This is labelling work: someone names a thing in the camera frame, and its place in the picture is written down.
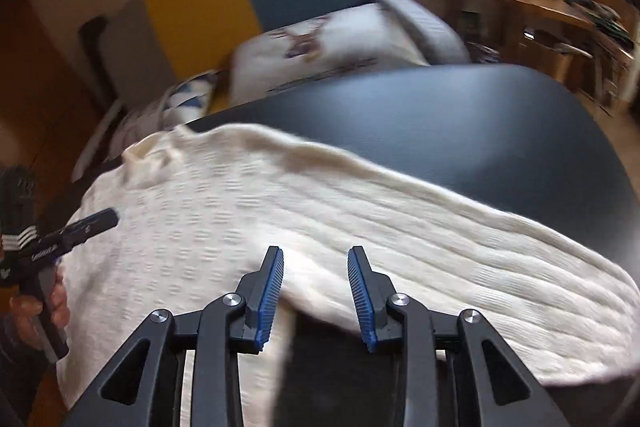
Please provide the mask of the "person's left hand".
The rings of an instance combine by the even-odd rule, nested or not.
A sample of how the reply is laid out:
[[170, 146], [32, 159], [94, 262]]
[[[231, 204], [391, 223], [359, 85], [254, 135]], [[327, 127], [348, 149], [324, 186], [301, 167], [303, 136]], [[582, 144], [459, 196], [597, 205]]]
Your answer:
[[[70, 323], [70, 308], [64, 286], [64, 272], [56, 268], [54, 275], [54, 285], [49, 297], [52, 305], [51, 319], [57, 329], [65, 329]], [[18, 338], [26, 346], [41, 350], [42, 341], [35, 329], [35, 318], [42, 312], [43, 302], [34, 296], [21, 295], [10, 299], [10, 308]]]

